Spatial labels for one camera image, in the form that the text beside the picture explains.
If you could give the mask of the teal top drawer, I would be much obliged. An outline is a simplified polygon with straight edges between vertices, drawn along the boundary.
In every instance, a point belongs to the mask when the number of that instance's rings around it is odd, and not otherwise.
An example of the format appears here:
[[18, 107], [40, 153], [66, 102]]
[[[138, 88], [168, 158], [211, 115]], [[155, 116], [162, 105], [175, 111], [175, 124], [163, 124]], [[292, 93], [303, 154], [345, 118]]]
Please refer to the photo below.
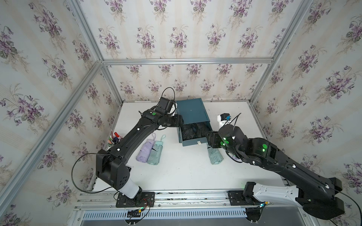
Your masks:
[[207, 134], [212, 131], [208, 121], [184, 124], [178, 128], [179, 143], [183, 147], [207, 143]]

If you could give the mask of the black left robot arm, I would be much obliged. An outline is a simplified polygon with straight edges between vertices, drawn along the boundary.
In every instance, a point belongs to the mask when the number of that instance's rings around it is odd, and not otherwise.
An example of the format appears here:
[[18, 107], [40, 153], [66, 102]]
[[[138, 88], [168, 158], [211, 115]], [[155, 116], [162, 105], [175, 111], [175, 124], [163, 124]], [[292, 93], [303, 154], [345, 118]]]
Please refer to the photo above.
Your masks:
[[171, 109], [177, 108], [175, 99], [160, 97], [157, 105], [140, 113], [140, 119], [125, 137], [109, 150], [99, 150], [96, 155], [95, 176], [133, 202], [140, 202], [142, 189], [130, 179], [127, 163], [139, 145], [160, 126], [180, 128], [181, 115]]

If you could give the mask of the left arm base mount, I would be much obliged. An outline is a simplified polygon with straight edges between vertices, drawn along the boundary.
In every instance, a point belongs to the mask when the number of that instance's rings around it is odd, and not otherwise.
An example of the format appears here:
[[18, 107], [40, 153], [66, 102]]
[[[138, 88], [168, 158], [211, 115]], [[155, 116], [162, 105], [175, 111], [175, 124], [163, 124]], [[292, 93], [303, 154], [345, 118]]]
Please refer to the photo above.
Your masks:
[[128, 207], [154, 207], [155, 203], [155, 192], [141, 192], [137, 193], [136, 196], [131, 199], [126, 195], [120, 193], [117, 197], [116, 207], [117, 208], [128, 208]]

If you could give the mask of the teal drawer cabinet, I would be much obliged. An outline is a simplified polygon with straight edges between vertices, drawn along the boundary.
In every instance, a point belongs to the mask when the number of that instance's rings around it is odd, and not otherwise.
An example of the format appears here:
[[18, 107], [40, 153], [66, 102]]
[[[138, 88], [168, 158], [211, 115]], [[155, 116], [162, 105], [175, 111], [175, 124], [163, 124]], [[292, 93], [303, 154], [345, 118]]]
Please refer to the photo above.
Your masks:
[[176, 101], [176, 113], [181, 115], [184, 124], [210, 121], [201, 98]]

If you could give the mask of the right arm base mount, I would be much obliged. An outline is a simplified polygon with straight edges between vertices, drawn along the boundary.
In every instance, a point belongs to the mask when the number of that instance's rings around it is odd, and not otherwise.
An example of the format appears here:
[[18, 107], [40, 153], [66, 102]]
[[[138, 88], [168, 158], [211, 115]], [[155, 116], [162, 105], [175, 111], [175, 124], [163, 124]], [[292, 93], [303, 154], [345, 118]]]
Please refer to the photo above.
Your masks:
[[263, 202], [257, 200], [254, 197], [253, 189], [255, 188], [255, 182], [247, 182], [243, 190], [231, 190], [228, 191], [228, 199], [231, 206], [246, 206], [257, 205], [260, 206]]

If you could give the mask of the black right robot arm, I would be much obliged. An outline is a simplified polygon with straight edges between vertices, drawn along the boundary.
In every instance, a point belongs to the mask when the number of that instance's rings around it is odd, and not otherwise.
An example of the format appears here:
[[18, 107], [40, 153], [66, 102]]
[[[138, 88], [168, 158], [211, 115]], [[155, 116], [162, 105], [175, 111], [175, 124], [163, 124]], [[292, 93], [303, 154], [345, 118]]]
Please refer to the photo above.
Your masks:
[[294, 205], [322, 220], [345, 214], [345, 203], [337, 197], [343, 190], [341, 180], [325, 178], [309, 170], [264, 138], [248, 138], [236, 126], [237, 119], [229, 114], [218, 116], [218, 121], [219, 130], [206, 134], [211, 148], [222, 148], [233, 161], [274, 172], [292, 183], [291, 186], [265, 186], [247, 182], [243, 190], [230, 192], [231, 205], [248, 206], [247, 220], [251, 223], [260, 219], [270, 203]]

